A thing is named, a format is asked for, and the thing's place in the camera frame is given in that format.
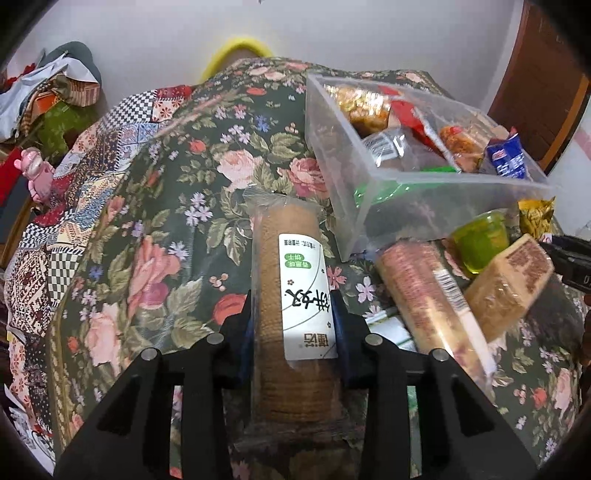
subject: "barcode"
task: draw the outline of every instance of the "barcode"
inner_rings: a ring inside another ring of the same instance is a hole
[[[461,313],[462,311],[469,309],[460,287],[457,286],[456,281],[447,270],[437,270],[433,272],[433,274],[435,275],[437,283],[439,283],[439,286],[443,290],[447,301],[451,304],[456,313]]]
[[[380,161],[393,160],[404,155],[404,134],[401,137],[390,138],[388,134],[380,132],[375,136],[368,137],[363,143],[374,157]]]

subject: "clear plastic box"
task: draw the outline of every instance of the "clear plastic box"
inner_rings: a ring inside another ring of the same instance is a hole
[[[336,242],[343,261],[352,253],[376,249],[400,238],[434,240],[449,236],[476,215],[514,207],[524,198],[549,198],[553,187],[526,155],[531,180],[495,174],[402,172],[378,168],[353,126],[324,85],[352,85],[379,92],[390,86],[423,111],[449,124],[473,125],[489,137],[497,124],[481,111],[444,96],[379,82],[308,75],[306,143],[314,150],[336,217]],[[378,203],[378,193],[400,185],[397,194]],[[365,194],[355,202],[358,188]]]

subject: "pink toy figure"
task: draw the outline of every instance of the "pink toy figure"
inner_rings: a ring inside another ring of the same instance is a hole
[[[53,168],[49,162],[43,160],[41,152],[34,148],[27,148],[21,152],[21,160],[15,160],[14,166],[21,170],[25,178],[29,179],[29,192],[33,202],[43,203],[49,198],[51,182],[53,182]]]

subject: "blue snack package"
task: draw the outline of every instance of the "blue snack package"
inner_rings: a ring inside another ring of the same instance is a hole
[[[495,167],[497,175],[512,179],[528,177],[521,141],[514,130],[511,130],[511,135],[506,140],[494,138],[489,141],[485,154]]]

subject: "white wall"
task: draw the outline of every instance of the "white wall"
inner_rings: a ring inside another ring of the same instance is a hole
[[[548,178],[556,185],[556,218],[574,235],[591,221],[591,102]]]
[[[276,55],[335,68],[428,70],[453,96],[480,106],[516,1],[58,0],[10,73],[42,47],[79,40],[92,50],[113,105],[145,89],[197,83],[223,43],[251,35]]]
[[[513,53],[513,47],[515,47],[515,40],[517,40],[519,25],[521,24],[523,2],[524,0],[515,0],[513,4],[511,21],[509,22],[509,28],[507,29],[505,43],[503,44],[503,48],[501,50],[501,56],[499,58],[498,64],[496,65],[496,70],[491,77],[488,91],[482,100],[482,103],[479,105],[483,112],[488,112],[488,110],[491,108],[492,102],[495,100],[496,93],[498,92],[501,82],[503,81],[503,77],[505,76],[507,65],[509,65],[511,54]]]

